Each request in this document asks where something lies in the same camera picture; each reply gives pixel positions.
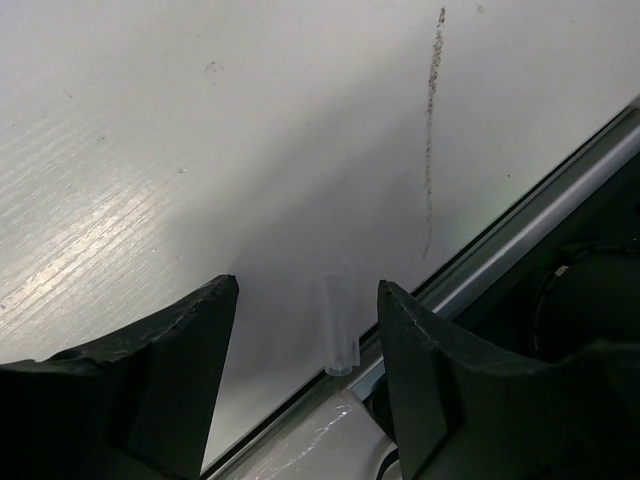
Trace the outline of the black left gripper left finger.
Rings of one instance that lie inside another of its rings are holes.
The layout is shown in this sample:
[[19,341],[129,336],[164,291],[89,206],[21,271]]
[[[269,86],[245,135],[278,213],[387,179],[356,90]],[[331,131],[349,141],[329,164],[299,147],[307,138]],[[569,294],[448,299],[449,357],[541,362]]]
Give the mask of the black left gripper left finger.
[[1,368],[5,479],[196,479],[239,285],[174,304],[43,360]]

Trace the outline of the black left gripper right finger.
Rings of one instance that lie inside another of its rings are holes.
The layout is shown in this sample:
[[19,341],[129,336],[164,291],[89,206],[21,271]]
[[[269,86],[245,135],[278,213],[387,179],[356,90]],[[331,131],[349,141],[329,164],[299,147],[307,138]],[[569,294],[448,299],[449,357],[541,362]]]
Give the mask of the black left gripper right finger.
[[503,349],[378,286],[379,335],[406,479],[635,479],[639,349],[596,342],[557,363]]

